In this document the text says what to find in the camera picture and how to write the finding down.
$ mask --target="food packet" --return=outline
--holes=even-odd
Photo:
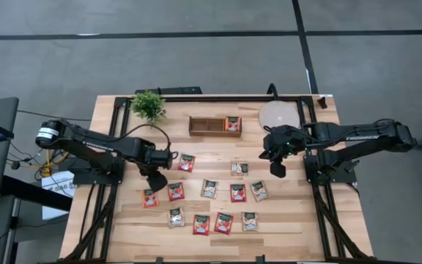
[[[221,232],[226,235],[230,234],[233,221],[233,216],[227,213],[218,213],[218,217],[216,218],[216,224],[214,226],[214,231]]]
[[[242,212],[242,230],[258,231],[258,213]]]
[[[194,156],[182,154],[180,156],[180,162],[179,162],[178,170],[191,172],[193,170],[194,164],[195,164],[195,157]]]
[[[232,161],[231,175],[233,176],[248,175],[248,162],[247,161]]]
[[[240,131],[240,117],[226,117],[226,131]]]
[[[252,183],[251,188],[252,188],[253,196],[255,197],[255,200],[257,202],[270,198],[270,194],[268,193],[267,187],[264,184],[263,180],[257,183]]]
[[[210,234],[210,217],[195,215],[193,221],[194,235],[209,235]]]
[[[203,180],[203,187],[201,188],[201,196],[216,199],[218,195],[219,182],[211,180]]]
[[[245,184],[231,184],[231,202],[247,202]]]
[[[175,201],[185,198],[185,191],[182,183],[172,183],[168,185],[169,201]]]
[[[143,190],[143,208],[150,208],[159,205],[159,197],[151,189]]]
[[[167,215],[169,216],[169,228],[185,226],[185,214],[182,208],[171,209]]]

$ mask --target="potted plant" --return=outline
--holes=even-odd
[[[133,99],[131,109],[137,116],[145,119],[149,124],[156,124],[161,117],[166,117],[163,108],[165,100],[154,92],[146,90]]]

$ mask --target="concrete floor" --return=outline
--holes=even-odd
[[[422,0],[300,0],[300,8],[306,30],[422,29]],[[0,34],[209,30],[297,24],[285,0],[0,0]],[[308,46],[319,93],[334,94],[342,123],[394,118],[422,137],[422,36],[308,37]],[[270,82],[280,93],[309,93],[297,36],[0,40],[0,98],[17,96],[20,109],[65,117],[89,118],[97,95],[174,86],[263,93]],[[15,145],[35,153],[43,120],[19,114]],[[378,153],[356,172],[375,255],[422,263],[422,153]],[[7,170],[27,182],[33,173]],[[25,208],[25,224],[40,221],[40,209]],[[17,262],[55,260],[63,228],[38,230],[37,240],[20,244]]]

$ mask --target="wooden tabletop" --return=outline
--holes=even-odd
[[[91,130],[108,133],[114,98],[115,96],[110,95],[97,98]],[[148,184],[140,176],[136,165],[127,163],[125,178],[119,186],[116,198],[108,261],[155,261],[156,257],[164,257],[165,261],[254,261],[255,256],[262,254],[265,254],[268,261],[324,260],[314,198],[311,187],[306,182],[303,155],[293,155],[284,161],[286,177],[283,179],[270,174],[270,162],[258,159],[266,134],[258,121],[259,110],[263,105],[264,103],[242,102],[165,104],[167,119],[159,126],[170,136],[171,150],[196,157],[192,173],[177,170],[178,159],[174,160],[171,170],[162,171],[169,183],[183,183],[185,199],[169,202],[167,190],[163,189],[159,191],[160,205],[143,209],[141,190],[148,188]],[[327,109],[315,105],[317,121],[339,123],[333,98],[327,98],[327,105]],[[189,116],[242,117],[242,137],[190,138]],[[131,114],[127,130],[143,122]],[[119,131],[120,125],[121,122],[118,122],[116,131]],[[132,136],[155,142],[158,149],[166,146],[164,136],[154,129],[142,128]],[[248,161],[248,176],[230,175],[230,163],[234,160]],[[203,179],[219,181],[217,199],[200,196]],[[266,182],[270,199],[255,202],[249,185],[258,180]],[[229,186],[232,183],[246,184],[247,202],[230,202]],[[71,253],[78,243],[89,190],[90,186],[81,186],[75,192],[60,257]],[[341,226],[362,251],[371,255],[358,195],[342,183],[333,184],[333,195]],[[95,197],[96,195],[92,195],[86,230],[91,224]],[[169,229],[167,210],[179,206],[185,211],[186,225]],[[242,211],[259,213],[259,232],[242,231]],[[234,216],[230,235],[212,231],[217,212]],[[209,236],[192,235],[195,214],[211,217]],[[327,229],[331,252],[336,255],[333,231],[328,223]],[[100,252],[102,231],[97,234],[95,256]]]

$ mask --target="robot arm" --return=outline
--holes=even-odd
[[[304,150],[323,150],[339,142],[363,141],[338,151],[324,150],[321,166],[332,166],[382,150],[407,152],[416,145],[407,126],[393,120],[379,120],[366,125],[337,125],[330,122],[305,124],[303,129],[283,125],[267,128],[270,134],[264,138],[264,152],[259,156],[272,162],[274,175],[284,177],[283,158],[297,155]]]
[[[97,173],[107,177],[115,172],[119,158],[135,163],[141,175],[149,176],[148,182],[155,191],[167,184],[165,177],[157,171],[158,167],[170,169],[173,159],[169,146],[165,150],[156,150],[155,144],[145,139],[126,136],[116,138],[72,125],[66,120],[44,122],[35,142],[41,148],[65,150],[88,161]],[[105,153],[90,147],[105,150]]]

